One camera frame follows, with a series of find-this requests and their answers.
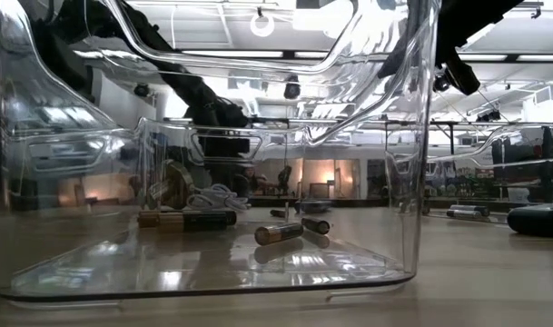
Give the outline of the person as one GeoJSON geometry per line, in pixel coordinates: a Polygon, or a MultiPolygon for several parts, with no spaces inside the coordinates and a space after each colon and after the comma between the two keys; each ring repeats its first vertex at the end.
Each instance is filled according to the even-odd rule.
{"type": "Polygon", "coordinates": [[[252,195],[259,191],[265,182],[265,179],[255,172],[255,168],[253,166],[244,167],[242,169],[242,176],[246,180],[246,195],[252,195]]]}

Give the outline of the silver black battery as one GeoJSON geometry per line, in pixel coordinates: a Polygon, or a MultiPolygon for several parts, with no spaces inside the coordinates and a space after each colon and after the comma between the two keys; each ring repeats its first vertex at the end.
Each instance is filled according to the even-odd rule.
{"type": "Polygon", "coordinates": [[[470,210],[447,210],[446,215],[451,218],[460,218],[460,219],[472,219],[472,220],[482,220],[484,216],[481,212],[470,211],[470,210]]]}
{"type": "Polygon", "coordinates": [[[463,205],[463,204],[453,204],[449,208],[450,211],[466,211],[466,212],[477,212],[481,216],[490,216],[490,210],[487,206],[483,205],[463,205]]]}

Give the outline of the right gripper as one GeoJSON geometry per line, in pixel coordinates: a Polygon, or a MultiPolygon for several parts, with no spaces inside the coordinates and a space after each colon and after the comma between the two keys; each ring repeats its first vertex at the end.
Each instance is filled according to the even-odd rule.
{"type": "Polygon", "coordinates": [[[381,69],[378,71],[379,79],[395,76],[401,67],[406,65],[409,68],[419,68],[423,61],[430,68],[430,71],[436,73],[435,65],[436,55],[436,26],[435,25],[417,25],[405,26],[395,47],[385,59],[381,69]],[[422,46],[431,45],[430,53],[433,55],[432,62],[429,62],[429,56],[422,53],[422,46]]]}

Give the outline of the clear plastic bin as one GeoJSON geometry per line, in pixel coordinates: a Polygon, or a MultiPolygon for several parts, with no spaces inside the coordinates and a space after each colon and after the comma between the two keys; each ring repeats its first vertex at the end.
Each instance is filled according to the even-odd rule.
{"type": "Polygon", "coordinates": [[[425,181],[432,208],[483,205],[498,217],[553,203],[553,124],[501,126],[465,152],[431,156],[425,181]]]}
{"type": "Polygon", "coordinates": [[[0,0],[0,297],[13,302],[391,287],[418,270],[431,85],[425,65],[378,71],[404,31],[407,0],[98,0],[122,27],[80,51],[91,99],[50,71],[30,21],[50,1],[0,0]],[[181,54],[322,51],[322,60],[181,54]],[[206,157],[188,105],[147,60],[183,65],[249,123],[240,157],[206,157]],[[283,96],[299,77],[297,99],[283,96]],[[148,84],[150,94],[133,89],[148,84]],[[180,162],[194,193],[162,205],[163,167],[180,162]],[[289,190],[278,174],[289,165],[289,190]],[[265,179],[245,194],[244,167],[265,179]],[[285,210],[285,218],[270,210],[285,210]],[[160,233],[140,211],[235,211],[226,230],[160,233]],[[325,234],[260,246],[262,226],[327,221],[325,234]]]}

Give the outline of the brown tape roll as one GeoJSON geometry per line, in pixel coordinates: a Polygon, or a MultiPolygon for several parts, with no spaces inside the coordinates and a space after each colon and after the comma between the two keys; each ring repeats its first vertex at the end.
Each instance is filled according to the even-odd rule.
{"type": "Polygon", "coordinates": [[[194,182],[190,172],[174,160],[166,160],[163,167],[162,205],[182,209],[194,193],[194,182]]]}

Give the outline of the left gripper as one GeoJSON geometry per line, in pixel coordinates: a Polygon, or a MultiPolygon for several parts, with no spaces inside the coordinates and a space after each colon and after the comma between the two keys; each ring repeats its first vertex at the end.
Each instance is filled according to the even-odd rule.
{"type": "Polygon", "coordinates": [[[206,157],[240,157],[250,150],[250,141],[228,138],[229,128],[243,128],[248,118],[231,100],[219,97],[204,106],[190,106],[187,117],[197,126],[198,142],[206,157]]]}

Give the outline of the long ceiling light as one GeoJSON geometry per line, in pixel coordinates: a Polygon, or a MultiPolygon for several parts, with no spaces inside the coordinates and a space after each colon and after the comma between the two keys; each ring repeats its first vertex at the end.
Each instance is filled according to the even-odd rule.
{"type": "MultiPolygon", "coordinates": [[[[74,50],[76,55],[85,59],[99,59],[103,57],[112,57],[128,60],[140,60],[141,56],[132,54],[122,50],[99,50],[99,51],[80,51],[74,50]]],[[[269,60],[322,60],[327,56],[327,52],[322,51],[245,51],[245,50],[186,50],[182,51],[181,55],[196,55],[210,57],[226,57],[226,58],[252,58],[252,59],[269,59],[269,60]]]]}
{"type": "Polygon", "coordinates": [[[466,62],[505,62],[553,64],[553,54],[461,54],[466,62]]]}

